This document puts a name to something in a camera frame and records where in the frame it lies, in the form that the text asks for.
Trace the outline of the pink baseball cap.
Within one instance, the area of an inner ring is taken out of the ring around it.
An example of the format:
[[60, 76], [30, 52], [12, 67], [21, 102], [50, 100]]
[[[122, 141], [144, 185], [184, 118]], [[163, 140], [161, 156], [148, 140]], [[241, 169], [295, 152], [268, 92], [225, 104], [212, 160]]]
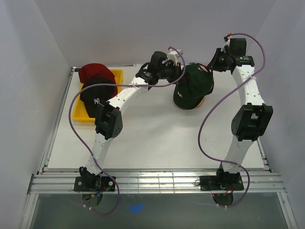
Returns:
[[202, 69], [204, 69], [206, 72], [208, 72], [208, 73], [211, 75], [211, 77], [212, 77], [212, 80], [213, 80], [212, 86], [211, 86], [211, 88], [210, 88], [210, 90], [209, 90], [209, 92], [208, 92], [208, 94], [207, 94], [207, 95], [209, 95], [209, 94], [211, 94], [211, 93], [213, 92], [213, 89], [214, 89], [214, 74], [213, 74], [213, 71], [210, 70], [210, 69], [208, 69], [206, 65], [203, 65], [203, 64], [201, 64], [201, 63], [199, 63], [199, 65], [200, 65], [200, 67], [201, 67]]

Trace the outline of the dark green baseball cap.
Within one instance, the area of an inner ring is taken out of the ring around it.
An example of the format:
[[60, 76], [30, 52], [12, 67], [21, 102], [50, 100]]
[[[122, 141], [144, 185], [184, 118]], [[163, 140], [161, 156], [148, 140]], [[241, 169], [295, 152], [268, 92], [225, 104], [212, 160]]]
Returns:
[[173, 102], [183, 110], [195, 109], [203, 97], [206, 97], [211, 86], [211, 75], [202, 69], [199, 63], [191, 63], [184, 67], [189, 73], [189, 82], [176, 84], [173, 93]]

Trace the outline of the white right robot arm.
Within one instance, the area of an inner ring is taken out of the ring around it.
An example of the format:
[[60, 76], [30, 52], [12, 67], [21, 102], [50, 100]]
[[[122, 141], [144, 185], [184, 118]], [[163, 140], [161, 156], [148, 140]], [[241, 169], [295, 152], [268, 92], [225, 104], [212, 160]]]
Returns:
[[262, 136], [273, 115], [273, 108], [261, 98], [254, 75], [254, 60], [246, 55], [246, 39], [224, 38], [225, 45], [218, 48], [208, 64], [212, 71], [230, 71], [238, 87], [241, 107], [231, 122], [233, 139], [214, 176], [205, 179], [209, 190], [234, 187], [242, 190], [240, 165], [251, 145]]

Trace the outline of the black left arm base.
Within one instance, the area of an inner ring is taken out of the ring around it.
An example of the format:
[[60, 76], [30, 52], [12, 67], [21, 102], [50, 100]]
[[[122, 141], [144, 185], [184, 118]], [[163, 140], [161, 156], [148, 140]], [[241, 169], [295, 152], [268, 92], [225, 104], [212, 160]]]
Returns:
[[113, 192], [115, 187], [115, 183], [109, 177], [101, 177], [100, 181], [97, 182], [97, 187], [93, 188], [88, 187], [81, 177], [76, 177], [73, 190], [76, 192]]

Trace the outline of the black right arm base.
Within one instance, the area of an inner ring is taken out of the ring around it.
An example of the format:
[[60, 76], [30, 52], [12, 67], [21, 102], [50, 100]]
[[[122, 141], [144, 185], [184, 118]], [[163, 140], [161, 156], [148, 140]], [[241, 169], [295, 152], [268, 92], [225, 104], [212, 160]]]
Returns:
[[237, 191], [244, 190], [241, 176], [237, 180], [221, 180], [216, 176], [199, 176], [194, 184], [200, 187], [201, 191], [226, 191], [232, 190], [232, 188]]

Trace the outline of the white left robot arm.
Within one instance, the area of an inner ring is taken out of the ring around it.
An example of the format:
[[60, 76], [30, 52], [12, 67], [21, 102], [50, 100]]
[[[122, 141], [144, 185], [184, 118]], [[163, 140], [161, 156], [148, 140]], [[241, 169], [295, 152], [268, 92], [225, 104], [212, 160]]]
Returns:
[[159, 80], [167, 80], [169, 85], [177, 83], [184, 75], [181, 65], [185, 62], [178, 62], [182, 55], [182, 50], [173, 47], [169, 47], [169, 53], [155, 51], [151, 60], [140, 67], [128, 86], [110, 100], [97, 104], [91, 157], [87, 164], [79, 169], [82, 181], [89, 190], [94, 191], [101, 186], [102, 165], [110, 144], [123, 129], [123, 113], [141, 95], [153, 87], [158, 87]]

